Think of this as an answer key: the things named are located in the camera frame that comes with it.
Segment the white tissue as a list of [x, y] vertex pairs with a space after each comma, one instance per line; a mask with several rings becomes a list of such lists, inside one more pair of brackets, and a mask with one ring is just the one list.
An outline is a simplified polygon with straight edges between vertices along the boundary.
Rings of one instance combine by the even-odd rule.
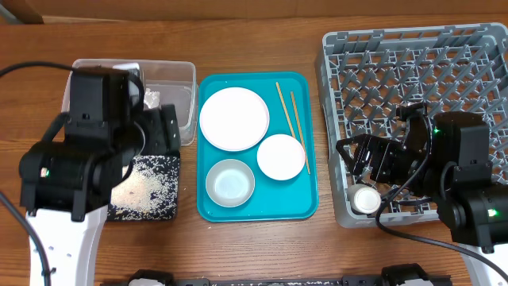
[[145, 89], [144, 94], [144, 105], [148, 109], [155, 109], [160, 104], [160, 93], [158, 91], [152, 91], [150, 88]]

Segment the small white cup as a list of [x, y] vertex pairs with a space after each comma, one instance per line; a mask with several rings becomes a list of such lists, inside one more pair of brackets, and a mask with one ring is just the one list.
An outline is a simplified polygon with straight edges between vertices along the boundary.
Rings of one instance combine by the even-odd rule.
[[382, 202], [381, 195], [366, 184], [354, 184], [347, 190], [351, 208], [360, 214], [375, 213]]

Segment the wooden chopstick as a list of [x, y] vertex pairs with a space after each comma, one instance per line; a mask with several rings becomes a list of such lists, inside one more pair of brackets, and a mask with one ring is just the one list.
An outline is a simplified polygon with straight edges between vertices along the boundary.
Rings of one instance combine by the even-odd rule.
[[288, 114], [288, 111], [287, 111], [287, 105], [285, 103], [285, 100], [284, 100], [284, 97], [283, 97], [283, 93], [281, 91], [281, 87], [279, 85], [279, 82], [275, 82], [275, 85], [276, 85], [276, 88], [277, 88], [277, 91], [278, 91], [278, 94], [279, 94], [279, 99], [280, 99], [280, 102], [282, 104], [282, 107], [283, 107], [283, 112], [285, 114], [285, 117], [287, 119], [287, 124], [289, 126], [289, 129], [290, 129], [290, 132], [291, 132], [291, 136], [296, 139], [295, 137], [295, 133], [294, 133], [294, 128], [292, 126], [292, 122], [291, 122], [291, 118]]
[[297, 103], [296, 103], [293, 91], [291, 91], [291, 101], [292, 101], [292, 106], [294, 108], [295, 119], [296, 119], [296, 122], [297, 122], [298, 135], [299, 135], [299, 138], [300, 138], [300, 141], [301, 141], [301, 145], [302, 145], [302, 148], [303, 148], [303, 151], [304, 151], [304, 155], [305, 155], [306, 169], [307, 169], [308, 174], [310, 175], [310, 164], [309, 164], [309, 160], [308, 160], [308, 156], [307, 156], [307, 151], [306, 151], [306, 143], [305, 143], [305, 139], [303, 137], [302, 126], [301, 126], [300, 118], [299, 118], [299, 114], [298, 114], [298, 106], [297, 106]]

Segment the grey bowl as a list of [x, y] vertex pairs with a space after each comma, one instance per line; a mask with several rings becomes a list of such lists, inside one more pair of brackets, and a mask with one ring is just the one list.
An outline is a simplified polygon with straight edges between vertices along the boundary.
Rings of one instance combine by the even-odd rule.
[[206, 192], [221, 207], [239, 207], [252, 196], [255, 176], [246, 163], [227, 159], [217, 162], [207, 173]]

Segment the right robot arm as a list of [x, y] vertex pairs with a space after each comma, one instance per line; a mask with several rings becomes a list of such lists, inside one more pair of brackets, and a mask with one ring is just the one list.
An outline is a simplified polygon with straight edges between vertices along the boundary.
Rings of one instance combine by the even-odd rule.
[[[463, 111], [430, 118], [404, 111], [403, 142], [363, 133], [339, 140], [336, 149], [355, 176], [371, 169], [371, 180], [393, 184], [375, 212], [375, 224], [396, 237], [460, 253], [474, 285], [507, 283], [507, 186], [492, 180], [490, 129], [478, 114]], [[402, 192], [427, 197], [449, 228], [449, 243], [393, 230], [380, 221]]]

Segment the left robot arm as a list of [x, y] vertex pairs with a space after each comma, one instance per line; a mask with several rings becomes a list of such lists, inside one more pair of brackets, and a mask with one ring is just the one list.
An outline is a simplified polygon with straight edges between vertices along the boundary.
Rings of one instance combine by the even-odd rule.
[[136, 64], [70, 68], [67, 106], [22, 158], [32, 285], [91, 285], [107, 220], [173, 215], [175, 108], [144, 108]]

